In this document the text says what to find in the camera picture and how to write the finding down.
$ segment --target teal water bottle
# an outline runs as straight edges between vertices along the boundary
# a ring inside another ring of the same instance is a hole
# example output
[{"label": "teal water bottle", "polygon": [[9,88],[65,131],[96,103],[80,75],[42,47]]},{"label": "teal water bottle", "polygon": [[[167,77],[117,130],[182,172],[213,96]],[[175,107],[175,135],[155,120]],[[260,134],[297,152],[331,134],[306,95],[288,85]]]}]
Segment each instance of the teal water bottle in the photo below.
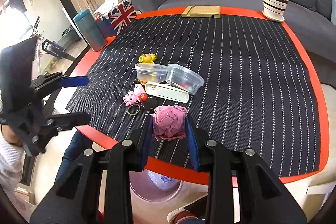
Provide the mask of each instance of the teal water bottle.
[{"label": "teal water bottle", "polygon": [[73,21],[94,52],[101,50],[107,44],[89,9],[79,12]]}]

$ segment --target red table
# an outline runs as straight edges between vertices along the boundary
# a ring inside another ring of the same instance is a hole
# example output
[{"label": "red table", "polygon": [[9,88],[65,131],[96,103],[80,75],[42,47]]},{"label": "red table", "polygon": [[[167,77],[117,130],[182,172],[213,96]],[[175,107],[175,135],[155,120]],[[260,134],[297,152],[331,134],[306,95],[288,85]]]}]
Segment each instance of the red table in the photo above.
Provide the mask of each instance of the red table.
[{"label": "red table", "polygon": [[[143,14],[139,14],[137,16],[137,19],[140,18],[146,18],[146,17],[153,17],[153,16],[164,16],[164,15],[178,15],[182,14],[182,12],[185,10],[185,7],[181,8],[171,8],[166,10],[157,10],[153,12],[147,12]],[[221,7],[221,14],[224,15],[237,15],[237,16],[247,16],[247,17],[253,17],[253,18],[260,18],[265,19],[263,14],[258,11],[254,10],[247,10],[247,9],[241,9],[241,8],[231,8],[231,7]],[[298,38],[295,36],[293,31],[288,27],[288,25],[285,22],[281,23],[284,29],[287,31],[288,35],[292,39],[296,49],[298,50],[303,62],[305,63],[308,72],[309,77],[311,81],[311,85],[313,87],[313,90],[315,92],[317,104],[318,104],[318,112],[320,117],[320,165],[319,169],[315,172],[298,175],[298,176],[291,176],[291,177],[282,177],[280,180],[283,183],[293,182],[296,180],[300,180],[306,177],[309,177],[313,174],[316,174],[323,170],[325,167],[328,156],[329,156],[329,123],[328,123],[328,114],[327,114],[327,107],[325,104],[324,95],[322,92],[321,84],[319,81],[319,78],[317,77],[317,74],[315,72],[315,69],[308,57],[308,54],[306,53],[305,49],[303,48],[302,44],[298,40]],[[115,37],[109,37],[108,38],[108,44],[112,43]],[[70,76],[81,76],[86,75],[91,66],[95,63],[95,61],[98,59],[100,55],[100,51],[93,52],[93,50],[89,50],[86,55],[83,57],[83,59],[79,62],[75,70]],[[61,92],[59,93],[56,101],[55,101],[55,109],[60,113],[68,113],[69,111],[65,109],[67,106],[69,100],[71,99],[73,93],[75,92],[75,88],[63,88]],[[86,126],[78,126],[77,129],[93,140],[95,143],[99,144],[101,147],[105,149],[112,148],[116,143],[118,143],[116,140],[106,136],[105,134],[99,132],[98,130],[92,128],[89,125]],[[209,176],[207,173],[197,173],[194,170],[190,170],[187,168],[183,168],[180,166],[176,166],[170,163],[166,163],[164,161],[149,157],[147,165],[145,167],[148,170],[157,172],[159,174],[163,174],[169,177],[174,177],[179,180],[183,181],[189,181],[193,183],[198,184],[208,184]],[[232,178],[233,185],[237,185],[236,178]]]}]

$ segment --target pink toy figure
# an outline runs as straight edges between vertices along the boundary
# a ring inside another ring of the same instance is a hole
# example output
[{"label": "pink toy figure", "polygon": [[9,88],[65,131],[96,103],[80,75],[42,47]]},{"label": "pink toy figure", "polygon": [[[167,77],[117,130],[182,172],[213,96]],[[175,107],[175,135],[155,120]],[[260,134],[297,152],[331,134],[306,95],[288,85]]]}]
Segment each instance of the pink toy figure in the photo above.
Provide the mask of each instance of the pink toy figure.
[{"label": "pink toy figure", "polygon": [[127,93],[125,97],[123,97],[123,100],[124,100],[125,106],[131,106],[135,104],[136,102],[140,102],[138,96],[136,96],[133,91],[130,91],[129,93]]},{"label": "pink toy figure", "polygon": [[141,102],[148,99],[148,95],[141,84],[135,84],[134,94],[139,98]]}]

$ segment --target yellow toy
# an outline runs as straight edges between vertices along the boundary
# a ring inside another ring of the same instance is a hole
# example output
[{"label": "yellow toy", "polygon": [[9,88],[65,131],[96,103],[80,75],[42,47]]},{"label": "yellow toy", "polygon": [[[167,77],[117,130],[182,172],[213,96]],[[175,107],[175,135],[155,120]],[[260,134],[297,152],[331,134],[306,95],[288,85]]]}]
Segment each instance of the yellow toy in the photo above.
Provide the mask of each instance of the yellow toy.
[{"label": "yellow toy", "polygon": [[156,54],[143,54],[139,57],[140,63],[154,64],[156,60]]}]

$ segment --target white sleeve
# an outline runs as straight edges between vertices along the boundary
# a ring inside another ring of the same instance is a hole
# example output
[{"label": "white sleeve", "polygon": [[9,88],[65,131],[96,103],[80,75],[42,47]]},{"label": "white sleeve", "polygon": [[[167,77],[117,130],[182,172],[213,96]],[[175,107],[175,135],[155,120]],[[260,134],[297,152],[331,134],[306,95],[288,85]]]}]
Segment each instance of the white sleeve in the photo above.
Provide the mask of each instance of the white sleeve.
[{"label": "white sleeve", "polygon": [[22,156],[24,149],[8,143],[0,132],[0,184],[17,211],[27,220],[33,206],[14,194],[22,176]]}]

